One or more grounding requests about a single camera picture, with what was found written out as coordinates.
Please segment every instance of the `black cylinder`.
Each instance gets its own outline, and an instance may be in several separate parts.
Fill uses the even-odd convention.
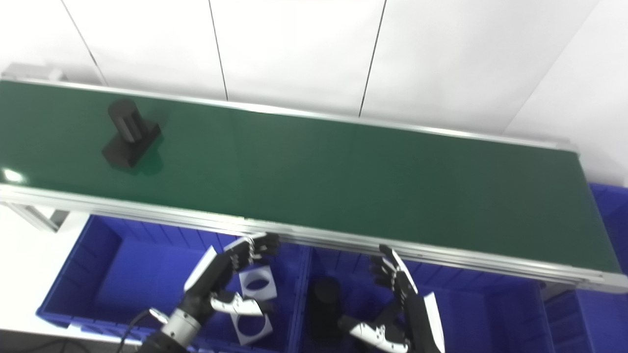
[[[140,141],[148,134],[148,128],[139,115],[138,107],[130,99],[121,99],[109,106],[109,116],[120,136],[128,143]]]
[[[342,315],[340,284],[333,277],[322,277],[310,283],[308,318],[310,335],[315,342],[336,344],[343,333],[338,328]]]

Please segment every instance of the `blue plastic crate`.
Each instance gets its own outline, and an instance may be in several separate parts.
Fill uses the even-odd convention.
[[[628,188],[602,184],[590,186],[619,266],[628,274]]]
[[[120,337],[128,322],[148,307],[174,310],[183,284],[209,246],[222,251],[233,236],[168,225],[92,216],[37,314],[56,325]],[[277,286],[274,334],[253,343],[256,353],[287,352],[300,328],[303,283],[310,248],[282,244],[271,269]],[[238,276],[227,289],[240,291]],[[143,340],[160,325],[145,320],[131,337]],[[229,315],[216,313],[192,348],[251,352],[243,347]]]
[[[447,352],[553,352],[536,281],[428,263],[406,265],[422,295],[436,294]],[[314,248],[310,280],[333,276],[341,285],[343,312],[373,320],[393,294],[375,285],[368,269],[367,255]],[[352,337],[329,347],[313,342],[308,329],[306,320],[304,353],[357,352]]]
[[[628,296],[576,290],[545,306],[556,353],[628,352]]]
[[[120,336],[146,307],[171,312],[203,252],[209,246],[220,251],[233,240],[223,234],[93,216],[38,315],[57,325],[78,323],[87,332]],[[421,294],[436,292],[447,352],[553,352],[537,282],[428,263],[407,265]],[[305,298],[310,280],[338,278],[344,312],[364,320],[372,320],[393,298],[388,289],[372,282],[369,259],[363,254],[283,244],[271,267],[280,299],[275,301],[277,314],[271,317],[274,334],[251,347],[240,346],[230,317],[217,313],[192,348],[352,352],[351,337],[333,349],[309,338]],[[240,290],[237,277],[228,288]],[[131,337],[143,340],[158,328],[150,320],[140,325]]]

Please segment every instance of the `floor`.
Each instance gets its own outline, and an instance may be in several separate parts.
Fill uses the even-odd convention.
[[[116,349],[115,343],[0,330],[0,352],[2,353],[115,353]],[[126,345],[122,350],[123,353],[136,351],[135,345]]]

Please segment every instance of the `cable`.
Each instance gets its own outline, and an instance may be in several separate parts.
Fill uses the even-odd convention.
[[[68,340],[68,339],[58,339],[58,340],[52,340],[48,343],[44,343],[42,345],[38,345],[37,347],[33,347],[33,348],[29,348],[29,349],[22,349],[22,350],[5,350],[4,353],[32,353],[32,352],[36,352],[38,350],[42,350],[44,348],[48,348],[51,345],[55,345],[57,343],[61,343],[63,342],[63,347],[62,347],[62,351],[61,353],[63,353],[63,351],[65,350],[65,345],[67,345],[68,343],[71,343],[75,346],[77,346],[78,348],[80,348],[81,350],[83,350],[85,353],[91,353],[91,351],[89,351],[89,349],[87,349],[86,346],[83,345],[83,343],[79,342],[79,341],[75,341],[75,340]]]
[[[138,316],[134,317],[133,320],[131,320],[131,322],[129,322],[129,325],[126,327],[126,330],[124,331],[124,335],[122,335],[122,338],[120,339],[120,345],[118,345],[118,349],[116,350],[116,353],[122,352],[122,348],[124,348],[124,341],[126,340],[126,337],[128,337],[129,334],[131,333],[131,330],[133,329],[133,327],[137,325],[137,323],[140,320],[142,320],[144,317],[147,317],[150,315],[151,315],[150,310],[144,310],[143,312],[139,313]]]

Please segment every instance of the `robotic hand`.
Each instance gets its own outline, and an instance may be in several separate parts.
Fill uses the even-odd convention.
[[[384,256],[371,257],[376,284],[392,289],[395,300],[375,322],[361,322],[344,315],[338,326],[359,340],[389,353],[445,353],[443,329],[434,293],[422,297],[395,250],[380,245]],[[394,321],[403,312],[406,330]]]
[[[270,302],[243,298],[224,288],[235,272],[252,263],[266,263],[263,255],[277,254],[279,236],[259,233],[242,237],[218,254],[210,247],[185,282],[185,295],[161,330],[146,338],[138,352],[186,353],[202,325],[215,313],[263,316],[273,311]]]

